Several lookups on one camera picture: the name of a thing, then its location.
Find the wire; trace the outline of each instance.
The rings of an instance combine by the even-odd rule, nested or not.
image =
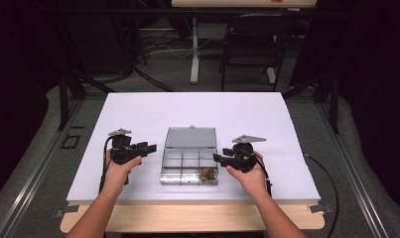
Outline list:
[[[161,43],[161,44],[156,44],[156,41],[155,41],[156,38],[151,38],[151,39],[153,39],[153,41],[151,43],[149,43],[149,45],[152,45],[152,46],[143,46],[143,49],[147,48],[147,51],[141,52],[139,54],[139,57],[142,56],[142,55],[145,55],[145,54],[147,54],[149,52],[153,52],[155,49],[160,49],[160,48],[164,48],[165,49],[165,48],[167,48],[167,47],[169,47],[171,45],[176,46],[176,45],[181,44],[181,43],[183,43],[185,41],[185,40],[183,40],[181,38],[176,38],[176,39],[172,39],[172,40],[170,40],[168,42],[164,42],[164,43]]]
[[[106,176],[107,168],[109,168],[109,165],[110,165],[110,162],[109,162],[108,165],[106,164],[106,151],[107,151],[107,144],[109,143],[109,141],[111,139],[113,139],[113,137],[107,138],[106,142],[104,143],[104,148],[103,148],[103,171],[101,172],[100,186],[99,186],[99,189],[98,189],[99,193],[103,189],[104,180],[106,179],[105,176]]]
[[[172,33],[173,39],[177,39],[177,37],[175,36],[175,29],[166,31],[165,34],[163,34],[162,36],[141,36],[141,39],[143,39],[143,40],[144,39],[153,39],[153,40],[155,40],[155,39],[159,39],[159,38],[168,39],[166,37],[166,35],[168,35],[169,33]]]
[[[260,162],[258,159],[256,159],[256,157],[255,157],[255,161],[256,161],[256,163],[258,163],[258,165],[261,167],[262,171],[264,171],[264,174],[265,174],[265,181],[266,181],[265,184],[266,184],[266,186],[267,186],[267,191],[268,191],[268,194],[272,195],[272,194],[271,194],[271,186],[272,186],[273,184],[271,184],[270,177],[268,176],[267,170],[265,170],[264,164],[263,164],[262,162]]]
[[[191,29],[191,25],[188,23],[187,18],[184,18],[184,20],[185,20],[185,23],[187,24],[188,30],[190,30],[191,36],[193,36],[194,33],[193,33],[193,30]]]
[[[134,70],[142,77],[144,77],[147,81],[149,81],[151,84],[162,88],[164,91],[166,92],[175,92],[175,91],[179,91],[178,89],[175,89],[163,82],[160,82],[156,79],[154,79],[153,77],[147,75],[146,73],[144,73],[143,71],[141,71],[138,67],[134,67]]]
[[[304,157],[313,161],[315,164],[317,164],[325,173],[326,175],[329,177],[331,183],[333,184],[333,192],[335,193],[335,204],[336,204],[336,210],[335,210],[335,215],[333,218],[333,226],[330,229],[330,232],[328,234],[327,237],[332,237],[333,236],[333,230],[335,229],[335,224],[336,221],[338,220],[338,211],[339,211],[339,201],[338,201],[338,191],[336,189],[336,185],[335,182],[333,181],[333,177],[330,175],[330,173],[327,171],[327,169],[321,164],[319,163],[317,160],[315,160],[314,158],[312,158],[310,155],[303,153]]]
[[[202,45],[199,46],[199,48],[204,47],[208,42],[211,42],[211,40],[207,39]],[[153,54],[158,54],[158,53],[172,53],[175,57],[182,59],[182,58],[188,57],[194,51],[194,48],[190,48],[190,49],[172,49],[169,46],[167,46],[166,48],[169,49],[169,50],[168,51],[148,52],[148,53],[145,53],[145,55],[148,56],[148,55],[153,55]],[[187,52],[187,51],[189,51],[189,52],[187,54],[183,55],[183,56],[179,56],[179,55],[176,54],[176,52]]]

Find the white table surface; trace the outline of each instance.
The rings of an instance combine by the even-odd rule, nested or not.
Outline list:
[[[217,186],[161,185],[160,171],[169,127],[214,127],[217,149],[231,148],[243,134],[266,138],[253,143],[264,156],[273,198],[279,203],[321,199],[301,153],[280,93],[164,92],[109,93],[67,196],[69,204],[90,204],[98,194],[103,146],[109,132],[132,130],[131,144],[157,144],[129,177],[118,204],[135,201],[245,201],[250,198],[225,168]]]

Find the wrist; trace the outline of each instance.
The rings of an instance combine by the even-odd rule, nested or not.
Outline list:
[[[109,188],[105,186],[103,190],[100,192],[99,196],[105,197],[107,199],[112,199],[116,200],[120,194],[120,191],[117,191],[116,189]]]
[[[264,199],[272,199],[266,189],[253,190],[253,191],[249,192],[249,195],[251,196],[252,200],[255,203],[257,203],[261,200],[264,200]]]

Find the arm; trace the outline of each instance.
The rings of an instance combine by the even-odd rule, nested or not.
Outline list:
[[[262,161],[262,156],[256,152],[255,154]],[[268,194],[265,176],[258,164],[246,174],[232,167],[227,167],[227,171],[240,181],[243,189],[255,202],[269,237],[306,237]]]
[[[123,184],[131,170],[141,163],[141,157],[120,166],[111,162],[108,166],[103,190],[79,219],[67,237],[102,237],[112,215],[113,206],[122,192]]]

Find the clear plastic box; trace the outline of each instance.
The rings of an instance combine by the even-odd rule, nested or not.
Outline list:
[[[165,144],[162,185],[218,185],[215,128],[171,127]]]

